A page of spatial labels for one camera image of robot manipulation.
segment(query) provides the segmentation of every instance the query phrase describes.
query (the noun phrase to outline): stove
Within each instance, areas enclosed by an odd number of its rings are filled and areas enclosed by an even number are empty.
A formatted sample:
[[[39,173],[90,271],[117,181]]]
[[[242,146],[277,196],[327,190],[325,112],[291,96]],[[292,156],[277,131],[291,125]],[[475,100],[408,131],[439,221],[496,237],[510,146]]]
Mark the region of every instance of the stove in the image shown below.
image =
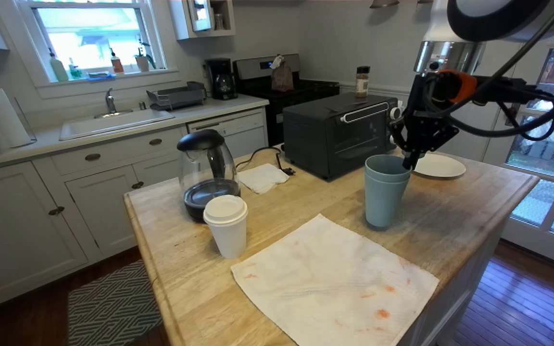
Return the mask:
[[[273,56],[237,60],[235,75],[241,94],[269,100],[269,106],[266,108],[266,125],[269,135],[269,146],[275,146],[283,142],[283,108],[335,96],[339,94],[339,85],[329,81],[302,81],[300,56],[285,54],[285,64],[292,71],[294,90],[271,90],[271,62]]]

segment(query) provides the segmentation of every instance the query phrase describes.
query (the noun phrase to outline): wall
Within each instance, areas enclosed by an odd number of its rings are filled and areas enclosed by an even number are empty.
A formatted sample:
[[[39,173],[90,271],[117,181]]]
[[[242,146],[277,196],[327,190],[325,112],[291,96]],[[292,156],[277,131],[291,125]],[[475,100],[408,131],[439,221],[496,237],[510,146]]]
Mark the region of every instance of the wall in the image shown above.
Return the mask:
[[[10,40],[10,31],[2,25],[0,31],[10,46],[0,52],[0,89],[14,96],[31,127],[54,127],[67,119],[87,117],[104,112],[104,92],[115,89],[117,106],[135,108],[146,100],[146,89],[177,87],[181,81],[204,81],[204,58],[252,58],[273,56],[277,52],[298,52],[298,12],[296,0],[235,0],[237,35],[233,39],[204,39],[179,42],[173,29],[173,19],[167,0],[154,0],[154,12],[162,29],[164,54],[175,64],[179,81],[125,87],[117,83],[87,85],[87,94],[52,98],[31,83],[29,71],[17,48]]]
[[[402,0],[392,8],[369,8],[371,0],[308,0],[300,14],[300,54],[304,77],[354,85],[356,67],[371,65],[371,92],[408,100],[414,62],[429,27],[429,4]],[[496,71],[516,44],[489,42],[477,73]],[[491,129],[496,106],[466,106],[454,115],[469,125]],[[441,150],[483,160],[489,139],[460,133]]]

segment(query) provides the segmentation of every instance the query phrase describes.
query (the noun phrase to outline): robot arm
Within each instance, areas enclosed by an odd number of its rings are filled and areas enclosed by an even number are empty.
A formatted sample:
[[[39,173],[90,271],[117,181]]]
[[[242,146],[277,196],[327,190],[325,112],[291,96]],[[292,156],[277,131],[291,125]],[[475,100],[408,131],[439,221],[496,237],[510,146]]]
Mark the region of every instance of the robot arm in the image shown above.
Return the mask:
[[[410,100],[391,121],[391,137],[404,152],[406,169],[414,169],[425,152],[437,150],[460,129],[481,137],[527,137],[527,131],[539,125],[548,121],[554,125],[554,110],[519,125],[506,104],[554,102],[554,96],[521,79],[502,77],[539,39],[554,35],[554,0],[435,0],[431,15]],[[483,54],[483,42],[493,39],[527,42],[493,77],[471,75]],[[452,112],[467,102],[496,102],[516,129],[481,131],[454,119]]]

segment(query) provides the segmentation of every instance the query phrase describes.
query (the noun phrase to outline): wooden countertop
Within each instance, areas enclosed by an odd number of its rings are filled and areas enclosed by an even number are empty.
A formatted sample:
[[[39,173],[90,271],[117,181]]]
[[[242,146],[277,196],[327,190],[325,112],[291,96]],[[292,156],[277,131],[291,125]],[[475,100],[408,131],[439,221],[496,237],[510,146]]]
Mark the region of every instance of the wooden countertop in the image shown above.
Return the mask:
[[[262,152],[252,165],[273,160],[273,152]],[[175,179],[125,194],[171,344],[292,344],[244,296],[229,267],[317,213],[439,277],[437,296],[537,183],[527,173],[462,162],[467,173],[454,181],[412,175],[387,231],[364,221],[362,169],[325,183],[294,167],[294,177],[266,194],[242,187],[248,246],[237,260],[223,260],[208,227],[190,221]]]

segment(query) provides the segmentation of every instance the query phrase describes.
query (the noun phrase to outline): electric kettle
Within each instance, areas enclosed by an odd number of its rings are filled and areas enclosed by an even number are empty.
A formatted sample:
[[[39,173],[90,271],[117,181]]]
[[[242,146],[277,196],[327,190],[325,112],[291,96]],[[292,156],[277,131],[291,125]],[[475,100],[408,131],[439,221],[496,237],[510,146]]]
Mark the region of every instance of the electric kettle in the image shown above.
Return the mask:
[[[223,194],[239,196],[233,154],[223,137],[214,131],[185,135],[177,148],[183,152],[179,185],[189,215],[202,223],[202,212],[210,200]]]

